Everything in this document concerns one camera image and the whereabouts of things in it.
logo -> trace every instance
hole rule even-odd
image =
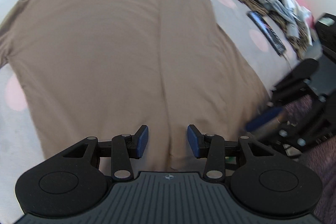
[[[175,177],[171,174],[165,176],[165,179],[167,179],[167,180],[171,180],[173,178],[175,178]]]

pink polka dot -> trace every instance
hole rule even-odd
[[[218,1],[231,9],[237,8],[237,5],[234,3],[233,0],[218,0]]]
[[[261,50],[262,52],[268,52],[268,41],[266,37],[259,31],[249,30],[250,37],[254,44]]]
[[[5,100],[7,105],[13,110],[23,111],[27,108],[26,97],[16,75],[13,75],[8,80],[5,89]]]

striped fabric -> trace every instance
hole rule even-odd
[[[246,4],[251,9],[251,11],[258,12],[262,16],[268,15],[279,25],[279,27],[283,30],[285,34],[287,33],[286,21],[280,15],[278,15],[277,12],[268,11],[265,7],[263,7],[260,3],[258,3],[255,0],[239,0],[239,1]],[[298,58],[302,59],[307,50],[309,39],[308,34],[305,31],[304,22],[296,20],[296,23],[299,29],[300,38],[287,37],[287,39],[294,48],[294,50],[296,51]]]

bedsheet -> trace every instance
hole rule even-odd
[[[0,0],[0,21],[17,0]],[[266,18],[287,47],[287,58],[279,57],[254,23],[248,8],[237,0],[211,0],[217,23],[233,40],[267,90],[297,63],[295,52],[283,32]],[[39,139],[31,121],[25,96],[9,65],[0,70],[0,222],[14,222],[21,214],[14,195],[16,179],[43,160]]]

smartphone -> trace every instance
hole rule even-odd
[[[248,12],[247,16],[252,19],[252,21],[258,26],[260,31],[267,38],[268,42],[272,45],[279,56],[284,55],[286,47],[281,42],[280,38],[272,30],[272,28],[267,24],[263,17],[258,12]]]

